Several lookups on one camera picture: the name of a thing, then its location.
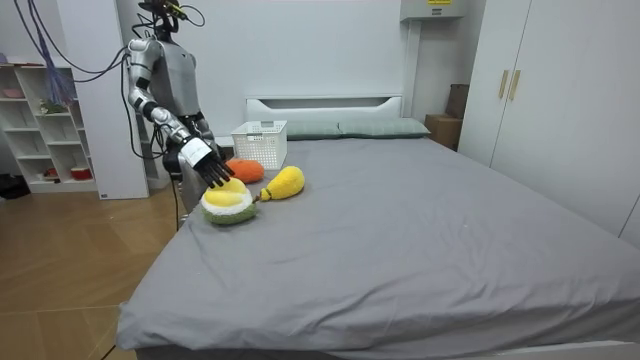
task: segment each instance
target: white headboard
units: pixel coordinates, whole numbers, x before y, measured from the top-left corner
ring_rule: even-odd
[[[247,98],[245,121],[335,121],[400,117],[402,96],[262,96]]]

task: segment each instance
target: yellow plush mango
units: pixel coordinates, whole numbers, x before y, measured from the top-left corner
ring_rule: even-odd
[[[246,192],[247,188],[242,181],[231,178],[222,186],[207,189],[204,193],[204,200],[211,205],[228,207],[240,204]]]
[[[260,190],[259,200],[281,200],[296,195],[304,187],[304,174],[295,166],[287,166],[266,188]]]

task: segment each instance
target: gray bed sheet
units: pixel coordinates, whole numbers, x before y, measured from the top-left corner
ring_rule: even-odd
[[[491,169],[426,139],[290,142],[286,164],[304,191],[255,219],[191,214],[121,305],[119,347],[379,360],[640,340],[640,250]]]

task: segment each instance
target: white wardrobe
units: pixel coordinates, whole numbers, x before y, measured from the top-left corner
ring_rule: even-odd
[[[638,19],[637,0],[488,0],[459,152],[640,246]]]

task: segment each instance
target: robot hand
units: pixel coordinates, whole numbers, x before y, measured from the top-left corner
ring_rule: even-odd
[[[209,187],[214,183],[222,186],[222,180],[229,181],[229,175],[234,174],[217,152],[200,138],[188,139],[180,153]]]

